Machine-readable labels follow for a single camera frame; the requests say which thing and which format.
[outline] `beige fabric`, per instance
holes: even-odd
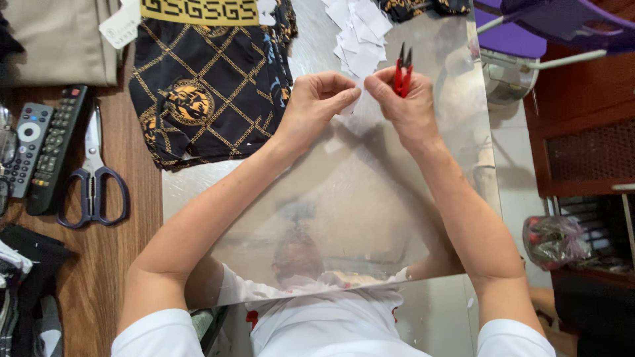
[[[117,53],[98,25],[117,0],[9,0],[2,9],[26,49],[5,60],[12,86],[117,85]]]

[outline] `blue scissors handle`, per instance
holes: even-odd
[[[105,216],[105,200],[106,200],[106,179],[107,176],[112,176],[115,179],[119,188],[121,190],[121,200],[123,204],[123,209],[121,210],[121,214],[117,219],[109,220]],[[81,217],[79,222],[70,223],[66,218],[66,192],[68,191],[70,184],[76,180],[80,180],[81,184]],[[97,171],[95,171],[95,178],[92,183],[95,188],[95,200],[92,202],[91,207],[91,199],[90,199],[90,187],[91,187],[91,174],[88,170],[84,168],[79,168],[71,173],[69,178],[66,180],[64,185],[64,190],[62,190],[62,194],[60,195],[58,202],[58,210],[57,210],[57,222],[64,227],[71,229],[79,229],[82,228],[87,222],[94,220],[97,221],[104,226],[112,226],[113,224],[117,224],[122,220],[128,218],[128,214],[130,212],[130,194],[128,192],[128,186],[126,186],[126,182],[116,173],[114,170],[102,166]]]
[[[106,200],[106,179],[107,176],[111,176],[115,179],[117,184],[119,185],[119,190],[121,191],[121,202],[122,209],[119,218],[114,220],[109,220],[105,216],[105,200]],[[95,214],[93,216],[93,220],[103,224],[104,226],[112,226],[113,224],[117,224],[122,220],[128,218],[128,213],[130,212],[130,194],[128,192],[128,186],[126,182],[119,176],[117,172],[113,169],[102,166],[95,171]]]

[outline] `black remote control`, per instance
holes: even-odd
[[[10,183],[11,197],[23,198],[29,190],[29,180],[52,115],[53,108],[48,105],[27,103],[22,108],[20,120],[15,127],[18,134],[18,152],[15,154],[13,167],[5,170]]]
[[[66,179],[64,168],[69,143],[76,124],[88,117],[88,99],[88,87],[83,84],[74,84],[62,91],[30,183],[27,213],[31,216],[55,212],[56,195]]]

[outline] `table surface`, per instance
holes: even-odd
[[[57,298],[63,326],[66,356],[110,356],[117,319],[123,304],[128,267],[161,227],[161,172],[147,150],[128,92],[133,48],[119,73],[117,87],[97,88],[102,114],[102,159],[117,171],[130,190],[130,219],[114,227],[90,224],[78,231],[58,225],[55,216],[32,217],[23,202],[13,199],[1,222],[14,223],[58,239],[73,252],[59,271]],[[11,93],[12,113],[20,113],[27,102],[57,106],[62,87],[16,88]],[[72,169],[84,160],[83,146],[77,147]],[[119,192],[108,180],[111,192]],[[121,206],[118,194],[108,195],[108,207]],[[79,186],[73,190],[69,212],[77,217]]]
[[[294,0],[293,7],[299,28],[289,56],[293,77],[339,70],[333,48],[340,29],[324,4]],[[388,61],[380,68],[395,63],[404,41],[413,46],[415,71],[434,84],[447,146],[477,192],[500,212],[473,15],[426,13],[396,25],[385,38]],[[163,172],[164,220],[240,162]],[[307,237],[317,249],[295,257],[276,254]],[[277,288],[278,267],[302,275],[316,262],[353,287],[383,283],[412,264],[427,269],[419,278],[462,270],[417,165],[367,93],[351,117],[331,121],[310,152],[248,207],[210,254],[242,278]]]

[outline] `eyeglasses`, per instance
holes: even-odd
[[[11,128],[11,114],[0,105],[0,217],[4,215],[9,203],[11,184],[7,176],[17,149],[18,135]]]

